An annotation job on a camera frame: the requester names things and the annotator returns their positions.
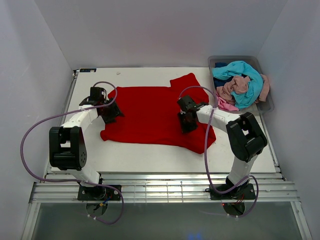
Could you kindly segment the red t shirt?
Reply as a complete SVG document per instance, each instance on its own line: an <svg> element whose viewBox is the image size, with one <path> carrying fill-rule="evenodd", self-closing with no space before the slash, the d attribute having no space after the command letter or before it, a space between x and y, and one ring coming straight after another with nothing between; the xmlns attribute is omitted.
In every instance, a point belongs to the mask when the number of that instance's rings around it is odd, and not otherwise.
<svg viewBox="0 0 320 240"><path fill-rule="evenodd" d="M199 123L196 130L183 133L177 103L180 93L189 95L196 103L208 103L208 94L199 86L193 73L170 80L170 86L118 86L108 97L116 98L115 102L124 115L105 125L100 132L101 139L177 146L203 154L204 146L211 146L216 141L214 130Z"/></svg>

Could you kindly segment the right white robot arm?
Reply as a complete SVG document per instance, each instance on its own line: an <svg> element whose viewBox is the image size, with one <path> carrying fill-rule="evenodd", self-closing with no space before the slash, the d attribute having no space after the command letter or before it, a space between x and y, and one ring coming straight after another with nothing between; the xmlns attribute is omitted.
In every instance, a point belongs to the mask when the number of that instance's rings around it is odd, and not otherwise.
<svg viewBox="0 0 320 240"><path fill-rule="evenodd" d="M204 163L212 190L217 194L227 194L230 198L237 199L244 193L243 185L253 177L250 173L255 160L268 144L255 116L250 112L235 114L215 108L208 103L196 103L188 95L179 98L177 104L180 107L180 113L177 115L183 133L196 130L198 123L207 124ZM225 182L226 189L217 189L210 177L207 148L211 127L218 128L227 134L234 155L231 171Z"/></svg>

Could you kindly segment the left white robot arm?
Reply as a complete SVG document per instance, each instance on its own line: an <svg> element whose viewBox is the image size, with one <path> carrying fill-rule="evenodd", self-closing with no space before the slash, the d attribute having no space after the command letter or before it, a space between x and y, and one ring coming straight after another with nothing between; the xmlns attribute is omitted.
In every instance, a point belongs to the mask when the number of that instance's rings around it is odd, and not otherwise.
<svg viewBox="0 0 320 240"><path fill-rule="evenodd" d="M87 163L84 133L98 118L110 124L124 115L116 103L117 96L117 90L114 97L108 98L104 88L93 86L78 111L61 126L49 130L50 165L73 175L81 186L89 187L88 193L95 200L106 195L106 187L99 183L101 175Z"/></svg>

